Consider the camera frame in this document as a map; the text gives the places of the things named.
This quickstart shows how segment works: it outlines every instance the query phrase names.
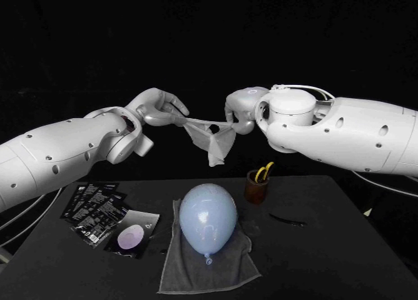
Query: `black table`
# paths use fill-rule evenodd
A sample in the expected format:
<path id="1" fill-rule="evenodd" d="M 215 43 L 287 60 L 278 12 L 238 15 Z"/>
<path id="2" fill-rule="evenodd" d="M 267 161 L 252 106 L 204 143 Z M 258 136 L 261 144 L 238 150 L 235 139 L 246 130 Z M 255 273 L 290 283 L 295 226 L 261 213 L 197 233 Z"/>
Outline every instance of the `black table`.
<path id="1" fill-rule="evenodd" d="M 230 193 L 262 277 L 228 292 L 157 294 L 171 233 L 171 201 L 202 183 Z M 141 259 L 92 249 L 59 219 L 64 190 L 0 276 L 0 299 L 418 299 L 418 282 L 327 176 L 272 177 L 268 197 L 243 200 L 243 178 L 121 182 L 134 210 L 161 214 Z M 274 220 L 308 223 L 294 227 Z"/>

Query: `cable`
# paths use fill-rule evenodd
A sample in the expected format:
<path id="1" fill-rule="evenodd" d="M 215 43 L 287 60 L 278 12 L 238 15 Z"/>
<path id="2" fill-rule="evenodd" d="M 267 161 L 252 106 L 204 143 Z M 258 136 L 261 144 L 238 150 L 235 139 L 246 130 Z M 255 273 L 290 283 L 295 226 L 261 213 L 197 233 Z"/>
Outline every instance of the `cable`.
<path id="1" fill-rule="evenodd" d="M 57 197 L 60 195 L 60 192 L 62 192 L 62 189 L 59 189 L 59 192 L 56 194 L 56 197 L 53 198 L 53 201 L 51 203 L 49 204 L 49 207 L 44 209 L 44 212 L 41 213 L 41 215 L 38 216 L 38 218 L 34 220 L 34 222 L 28 225 L 28 227 L 8 240 L 5 241 L 1 245 L 0 245 L 0 248 L 4 247 L 14 239 L 17 239 L 20 237 L 20 235 L 36 225 L 37 221 L 41 219 L 41 217 L 44 216 L 44 214 L 47 213 L 50 207 L 53 206 L 56 200 L 57 200 Z"/>
<path id="2" fill-rule="evenodd" d="M 368 180 L 365 177 L 362 177 L 355 171 L 352 171 L 352 172 L 353 172 L 353 174 L 355 174 L 359 178 L 362 178 L 368 183 L 373 184 L 375 186 L 379 186 L 381 188 L 388 189 L 388 190 L 392 191 L 392 192 L 396 192 L 396 193 L 401 193 L 401 194 L 404 194 L 404 195 L 408 195 L 408 196 L 412 196 L 412 197 L 417 197 L 417 198 L 418 198 L 418 195 L 417 195 L 417 194 L 411 194 L 409 192 L 399 191 L 398 189 L 394 189 L 394 188 L 391 188 L 391 187 L 388 187 L 388 186 L 382 186 L 382 184 L 375 183 L 373 181 Z"/>
<path id="3" fill-rule="evenodd" d="M 412 181 L 417 181 L 418 182 L 418 179 L 412 176 L 407 176 L 408 179 L 411 179 Z"/>
<path id="4" fill-rule="evenodd" d="M 298 85 L 298 84 L 280 84 L 280 85 L 274 85 L 274 86 L 280 86 L 281 88 L 313 89 L 314 91 L 318 91 L 320 93 L 326 94 L 330 99 L 336 98 L 327 91 L 324 91 L 323 89 L 318 89 L 314 86 L 303 86 L 303 85 Z"/>
<path id="5" fill-rule="evenodd" d="M 41 201 L 41 198 L 44 195 L 41 195 L 37 200 L 33 202 L 33 204 L 25 208 L 25 210 L 7 222 L 0 226 L 0 230 L 30 210 L 30 208 Z"/>

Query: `brown cup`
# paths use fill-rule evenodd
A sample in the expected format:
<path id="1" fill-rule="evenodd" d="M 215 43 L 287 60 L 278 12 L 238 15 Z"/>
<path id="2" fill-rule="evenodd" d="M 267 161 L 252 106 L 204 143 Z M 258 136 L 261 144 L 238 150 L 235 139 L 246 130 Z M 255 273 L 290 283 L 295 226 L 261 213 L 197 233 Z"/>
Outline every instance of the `brown cup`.
<path id="1" fill-rule="evenodd" d="M 256 176 L 258 170 L 251 170 L 246 174 L 246 183 L 245 183 L 245 192 L 243 196 L 248 202 L 259 205 L 262 201 L 265 200 L 265 193 L 268 190 L 268 182 L 269 178 L 267 178 L 265 181 L 261 183 L 256 183 L 254 181 L 254 178 Z"/>

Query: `balloon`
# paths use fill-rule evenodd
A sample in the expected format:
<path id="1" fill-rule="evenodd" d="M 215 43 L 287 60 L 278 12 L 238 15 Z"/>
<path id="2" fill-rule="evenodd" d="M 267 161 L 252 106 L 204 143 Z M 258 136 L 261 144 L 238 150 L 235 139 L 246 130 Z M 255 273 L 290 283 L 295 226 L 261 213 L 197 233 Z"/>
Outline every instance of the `balloon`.
<path id="1" fill-rule="evenodd" d="M 223 187 L 206 183 L 189 191 L 178 220 L 184 238 L 210 264 L 210 255 L 223 247 L 236 226 L 236 206 Z"/>

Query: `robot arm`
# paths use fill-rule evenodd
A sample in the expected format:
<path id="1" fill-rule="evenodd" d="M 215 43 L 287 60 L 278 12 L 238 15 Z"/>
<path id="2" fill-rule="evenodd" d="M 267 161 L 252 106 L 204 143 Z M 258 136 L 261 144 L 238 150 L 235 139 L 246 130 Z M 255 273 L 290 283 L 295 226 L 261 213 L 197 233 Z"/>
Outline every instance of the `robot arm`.
<path id="1" fill-rule="evenodd" d="M 229 95 L 226 105 L 236 105 L 236 113 L 248 109 L 274 150 L 352 171 L 418 177 L 418 111 L 343 97 L 318 104 L 311 94 L 284 86 L 251 99 L 252 89 L 236 91 L 236 99 Z M 238 120 L 242 133 L 251 126 Z"/>
<path id="2" fill-rule="evenodd" d="M 125 107 L 106 107 L 85 118 L 69 119 L 25 132 L 0 145 L 0 212 L 46 194 L 90 171 L 102 160 L 119 163 L 132 152 L 144 156 L 153 141 L 142 124 L 176 124 L 186 119 L 184 104 L 153 88 Z"/>

